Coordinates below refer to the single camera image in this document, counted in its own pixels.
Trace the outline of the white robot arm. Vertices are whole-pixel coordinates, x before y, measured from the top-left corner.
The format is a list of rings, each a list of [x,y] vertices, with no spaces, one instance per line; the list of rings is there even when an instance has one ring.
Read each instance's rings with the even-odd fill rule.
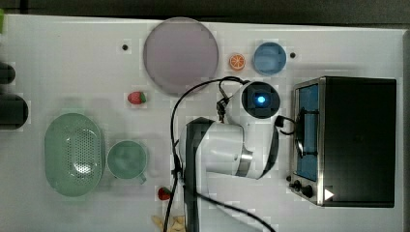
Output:
[[[184,127],[179,152],[184,163],[187,232],[259,232],[211,198],[209,173],[258,180],[275,165],[280,105],[275,88],[261,81],[244,84],[226,101],[221,122],[199,117]]]

